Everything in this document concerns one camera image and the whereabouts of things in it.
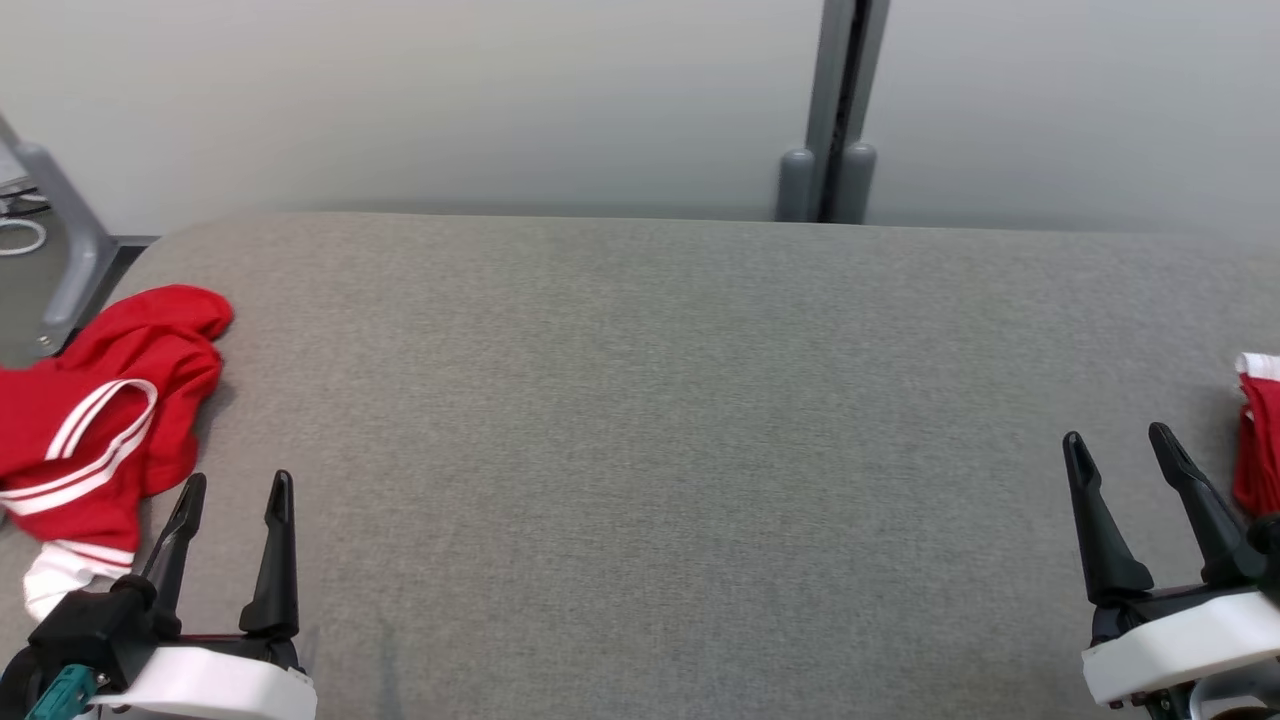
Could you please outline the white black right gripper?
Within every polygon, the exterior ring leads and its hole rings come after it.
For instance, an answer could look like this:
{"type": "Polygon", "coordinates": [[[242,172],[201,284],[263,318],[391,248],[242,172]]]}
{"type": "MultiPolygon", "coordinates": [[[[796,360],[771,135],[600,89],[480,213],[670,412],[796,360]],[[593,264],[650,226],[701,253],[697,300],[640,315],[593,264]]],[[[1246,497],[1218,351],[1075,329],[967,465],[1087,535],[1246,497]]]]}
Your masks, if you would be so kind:
{"type": "Polygon", "coordinates": [[[1082,671],[1093,702],[1110,708],[1276,708],[1276,591],[1251,587],[1263,571],[1244,525],[1169,425],[1151,447],[1178,493],[1206,585],[1152,591],[1149,569],[1123,538],[1102,475],[1080,433],[1062,438],[1085,594],[1094,606],[1082,671]]]}

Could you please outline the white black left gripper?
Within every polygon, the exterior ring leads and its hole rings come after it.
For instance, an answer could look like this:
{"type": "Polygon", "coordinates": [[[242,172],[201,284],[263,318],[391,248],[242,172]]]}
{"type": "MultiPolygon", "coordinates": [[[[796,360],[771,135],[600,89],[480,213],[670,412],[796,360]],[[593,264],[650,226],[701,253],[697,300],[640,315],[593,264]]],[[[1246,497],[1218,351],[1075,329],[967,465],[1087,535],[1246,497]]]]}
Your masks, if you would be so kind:
{"type": "MultiPolygon", "coordinates": [[[[156,635],[179,635],[177,606],[189,542],[204,512],[207,478],[187,478],[142,577],[155,589],[156,635]]],[[[246,635],[193,635],[164,643],[122,689],[102,688],[91,706],[123,719],[315,719],[317,692],[292,639],[300,630],[294,480],[278,470],[264,511],[266,539],[253,597],[242,609],[246,635]]]]}

